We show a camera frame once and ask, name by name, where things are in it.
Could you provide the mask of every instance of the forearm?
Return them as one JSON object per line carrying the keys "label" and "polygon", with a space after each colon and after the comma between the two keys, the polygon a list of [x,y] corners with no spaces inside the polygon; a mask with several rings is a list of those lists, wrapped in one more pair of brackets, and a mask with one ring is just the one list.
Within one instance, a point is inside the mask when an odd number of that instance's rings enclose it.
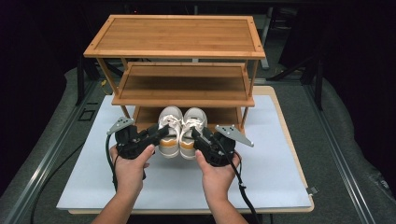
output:
{"label": "forearm", "polygon": [[117,193],[92,223],[126,223],[136,199],[137,195],[125,197]]}
{"label": "forearm", "polygon": [[242,215],[233,207],[228,200],[207,201],[209,209],[217,224],[241,224],[247,223]]}

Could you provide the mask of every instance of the metal bracket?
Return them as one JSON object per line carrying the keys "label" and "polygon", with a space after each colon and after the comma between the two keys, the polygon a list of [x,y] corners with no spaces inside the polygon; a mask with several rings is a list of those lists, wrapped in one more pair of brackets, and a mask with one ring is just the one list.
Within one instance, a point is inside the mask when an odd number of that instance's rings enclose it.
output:
{"label": "metal bracket", "polygon": [[307,188],[306,192],[308,193],[308,195],[314,196],[319,192],[319,190],[317,189],[317,187],[314,186],[312,188]]}
{"label": "metal bracket", "polygon": [[125,127],[134,124],[134,119],[128,119],[125,117],[120,117],[117,122],[107,131],[107,135],[111,135],[116,131],[119,131]]}
{"label": "metal bracket", "polygon": [[231,138],[237,142],[243,143],[249,147],[254,147],[254,143],[250,140],[248,140],[244,135],[242,135],[237,128],[235,128],[235,125],[233,126],[219,126],[216,125],[215,129],[219,132],[222,133],[224,136]]}

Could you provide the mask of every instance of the wrist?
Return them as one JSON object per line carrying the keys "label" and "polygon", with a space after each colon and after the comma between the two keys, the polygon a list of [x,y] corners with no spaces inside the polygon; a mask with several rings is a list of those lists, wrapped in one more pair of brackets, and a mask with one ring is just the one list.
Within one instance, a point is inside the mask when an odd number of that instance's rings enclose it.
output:
{"label": "wrist", "polygon": [[212,213],[214,211],[218,211],[219,209],[224,209],[228,206],[230,206],[230,201],[228,201],[228,199],[210,199],[210,200],[206,200],[207,205],[209,206],[210,211],[212,211]]}
{"label": "wrist", "polygon": [[229,203],[227,194],[213,196],[206,195],[205,197],[208,204]]}
{"label": "wrist", "polygon": [[133,205],[136,202],[139,193],[139,190],[118,189],[114,197],[117,198],[117,200],[119,200],[122,204]]}

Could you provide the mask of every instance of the silver metal plate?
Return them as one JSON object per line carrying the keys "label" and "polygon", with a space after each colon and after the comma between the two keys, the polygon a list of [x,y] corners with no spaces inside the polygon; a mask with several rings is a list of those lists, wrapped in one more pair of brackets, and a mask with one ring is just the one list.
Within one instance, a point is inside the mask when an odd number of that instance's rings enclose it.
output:
{"label": "silver metal plate", "polygon": [[134,119],[128,119],[125,117],[120,117],[117,122],[107,131],[107,135],[111,135],[116,131],[119,131],[129,125],[134,124]]}
{"label": "silver metal plate", "polygon": [[243,143],[249,147],[254,147],[254,143],[248,140],[243,134],[239,132],[235,125],[232,126],[219,126],[216,125],[215,129],[222,133],[224,136],[231,138],[237,142]]}

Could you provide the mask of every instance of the wooden shelf leg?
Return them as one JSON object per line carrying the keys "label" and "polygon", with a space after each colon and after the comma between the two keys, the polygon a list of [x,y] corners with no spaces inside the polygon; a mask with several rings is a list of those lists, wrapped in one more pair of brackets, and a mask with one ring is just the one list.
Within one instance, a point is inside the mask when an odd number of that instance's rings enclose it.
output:
{"label": "wooden shelf leg", "polygon": [[103,73],[105,73],[106,79],[107,79],[108,83],[110,84],[110,87],[113,90],[114,94],[118,95],[119,89],[117,88],[117,85],[114,82],[113,77],[111,76],[110,70],[108,70],[108,68],[106,66],[105,60],[103,58],[97,58],[96,60],[99,62],[99,65],[103,70]]}
{"label": "wooden shelf leg", "polygon": [[245,72],[248,70],[248,60],[245,61],[245,67],[244,67]]}
{"label": "wooden shelf leg", "polygon": [[124,66],[124,71],[128,70],[128,61],[125,58],[121,58],[121,61]]}
{"label": "wooden shelf leg", "polygon": [[126,106],[125,106],[125,105],[121,105],[121,110],[122,110],[122,112],[124,113],[124,115],[125,115],[126,118],[128,118],[128,119],[131,118],[131,116],[129,115],[128,110],[126,109]]}
{"label": "wooden shelf leg", "polygon": [[259,60],[254,61],[253,64],[253,74],[250,80],[250,89],[248,91],[248,96],[251,96],[253,94],[253,86],[254,86],[254,80],[256,79],[256,74],[257,74],[257,67],[259,66]]}
{"label": "wooden shelf leg", "polygon": [[245,129],[245,121],[247,120],[248,116],[248,107],[245,107],[244,116],[242,117],[241,128]]}

